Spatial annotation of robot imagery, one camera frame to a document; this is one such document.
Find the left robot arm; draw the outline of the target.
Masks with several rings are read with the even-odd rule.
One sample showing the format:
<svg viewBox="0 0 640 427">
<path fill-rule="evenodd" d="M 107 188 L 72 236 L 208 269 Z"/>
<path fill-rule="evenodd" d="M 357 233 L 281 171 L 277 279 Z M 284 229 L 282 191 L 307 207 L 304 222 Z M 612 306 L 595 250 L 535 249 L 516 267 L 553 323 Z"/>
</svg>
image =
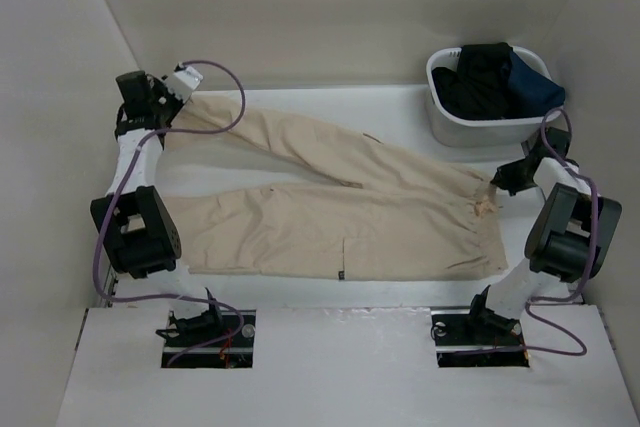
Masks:
<svg viewBox="0 0 640 427">
<path fill-rule="evenodd" d="M 169 324 L 157 333 L 172 347 L 214 345 L 228 331 L 211 292 L 182 263 L 178 229 L 155 187 L 165 131 L 202 80 L 184 65 L 162 78 L 144 71 L 117 77 L 123 103 L 116 117 L 116 171 L 105 196 L 90 206 L 114 270 L 169 302 Z"/>
</svg>

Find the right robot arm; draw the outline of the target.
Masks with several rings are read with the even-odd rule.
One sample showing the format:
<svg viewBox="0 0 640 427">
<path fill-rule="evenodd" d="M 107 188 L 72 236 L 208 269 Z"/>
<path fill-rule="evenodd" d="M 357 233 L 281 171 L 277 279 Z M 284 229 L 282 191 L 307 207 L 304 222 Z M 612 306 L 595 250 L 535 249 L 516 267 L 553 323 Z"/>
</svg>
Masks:
<svg viewBox="0 0 640 427">
<path fill-rule="evenodd" d="M 499 167 L 491 181 L 510 195 L 537 187 L 545 203 L 520 264 L 474 296 L 463 327 L 475 342 L 509 335 L 534 302 L 568 302 L 544 293 L 558 284 L 583 286 L 604 263 L 622 206 L 600 196 L 578 165 L 566 159 L 570 142 L 569 131 L 548 127 L 523 159 Z"/>
</svg>

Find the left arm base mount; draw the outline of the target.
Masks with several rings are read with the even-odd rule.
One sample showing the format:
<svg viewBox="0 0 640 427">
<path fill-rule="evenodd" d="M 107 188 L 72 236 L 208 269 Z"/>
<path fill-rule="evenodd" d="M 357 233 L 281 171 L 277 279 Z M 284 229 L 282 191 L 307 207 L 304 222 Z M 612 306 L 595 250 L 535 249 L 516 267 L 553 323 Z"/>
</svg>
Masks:
<svg viewBox="0 0 640 427">
<path fill-rule="evenodd" d="M 163 341 L 165 369 L 249 369 L 253 366 L 256 312 L 204 312 L 190 319 L 169 316 L 156 335 Z"/>
</svg>

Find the beige trousers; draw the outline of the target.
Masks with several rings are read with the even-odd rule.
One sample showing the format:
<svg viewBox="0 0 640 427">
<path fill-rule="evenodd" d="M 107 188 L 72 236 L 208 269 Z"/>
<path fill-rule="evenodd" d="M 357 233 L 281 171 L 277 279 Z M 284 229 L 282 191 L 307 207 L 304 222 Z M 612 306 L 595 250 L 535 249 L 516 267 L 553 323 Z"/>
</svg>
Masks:
<svg viewBox="0 0 640 427">
<path fill-rule="evenodd" d="M 506 270 L 487 174 L 294 113 L 199 97 L 165 142 L 200 130 L 321 176 L 203 197 L 165 196 L 196 274 L 347 281 L 478 280 Z"/>
</svg>

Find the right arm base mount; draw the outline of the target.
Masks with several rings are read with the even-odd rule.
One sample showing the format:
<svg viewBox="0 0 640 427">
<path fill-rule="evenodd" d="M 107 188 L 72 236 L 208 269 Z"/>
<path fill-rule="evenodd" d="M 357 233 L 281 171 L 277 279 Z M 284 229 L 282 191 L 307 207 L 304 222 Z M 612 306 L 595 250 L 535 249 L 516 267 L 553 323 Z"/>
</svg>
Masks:
<svg viewBox="0 0 640 427">
<path fill-rule="evenodd" d="M 432 310 L 430 335 L 441 368 L 530 367 L 519 322 L 504 331 L 472 323 L 464 310 Z"/>
</svg>

